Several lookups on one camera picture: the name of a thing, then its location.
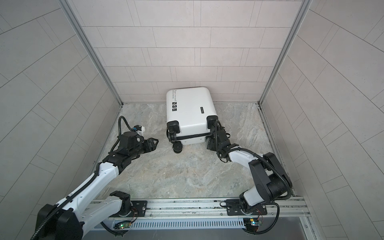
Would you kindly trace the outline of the white suitcase black lining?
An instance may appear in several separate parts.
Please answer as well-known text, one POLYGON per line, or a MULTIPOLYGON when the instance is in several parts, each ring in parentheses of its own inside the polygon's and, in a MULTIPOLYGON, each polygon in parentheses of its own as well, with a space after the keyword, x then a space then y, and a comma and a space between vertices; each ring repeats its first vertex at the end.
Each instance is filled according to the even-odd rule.
POLYGON ((203 143, 212 135, 218 116, 206 87, 170 90, 166 107, 167 138, 176 154, 182 152, 183 146, 203 143))

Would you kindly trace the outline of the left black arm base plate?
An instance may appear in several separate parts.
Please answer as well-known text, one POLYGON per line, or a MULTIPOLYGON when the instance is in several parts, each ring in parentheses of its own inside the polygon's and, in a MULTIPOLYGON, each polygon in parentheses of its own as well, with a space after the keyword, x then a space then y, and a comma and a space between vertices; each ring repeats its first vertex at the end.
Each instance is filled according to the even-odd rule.
POLYGON ((121 210, 117 215, 122 218, 144 217, 147 205, 147 201, 131 201, 130 208, 121 210))

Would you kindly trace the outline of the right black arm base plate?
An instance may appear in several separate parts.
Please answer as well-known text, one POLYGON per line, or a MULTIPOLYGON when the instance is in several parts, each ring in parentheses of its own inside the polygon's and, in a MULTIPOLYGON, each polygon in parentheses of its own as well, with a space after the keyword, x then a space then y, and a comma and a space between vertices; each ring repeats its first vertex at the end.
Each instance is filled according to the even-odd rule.
POLYGON ((266 206, 262 203, 249 206, 245 200, 241 199, 227 199, 220 203, 220 206, 227 210, 228 216, 265 216, 268 214, 266 206))

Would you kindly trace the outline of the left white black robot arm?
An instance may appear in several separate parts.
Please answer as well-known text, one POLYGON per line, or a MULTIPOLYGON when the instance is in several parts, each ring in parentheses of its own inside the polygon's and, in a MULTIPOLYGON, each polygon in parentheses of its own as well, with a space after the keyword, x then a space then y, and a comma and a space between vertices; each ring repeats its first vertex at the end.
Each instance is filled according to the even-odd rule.
POLYGON ((136 132, 119 135, 109 155, 97 163, 95 171, 74 191, 55 205, 46 204, 37 216, 33 240, 80 240, 96 225, 118 214, 126 217, 137 215, 131 196, 121 191, 113 192, 96 207, 89 204, 101 190, 141 155, 155 151, 159 141, 145 139, 136 132))

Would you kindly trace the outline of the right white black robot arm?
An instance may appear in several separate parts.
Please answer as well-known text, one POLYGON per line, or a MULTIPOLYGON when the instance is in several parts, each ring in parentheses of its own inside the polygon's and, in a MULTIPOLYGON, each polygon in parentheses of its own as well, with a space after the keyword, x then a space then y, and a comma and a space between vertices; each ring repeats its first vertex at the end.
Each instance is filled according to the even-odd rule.
POLYGON ((292 182, 273 153, 260 156, 237 144, 231 144, 219 121, 210 127, 210 131, 207 149, 216 152, 222 162, 240 164, 251 172, 254 186, 239 196, 244 213, 254 212, 259 204, 272 204, 276 200, 291 198, 292 182))

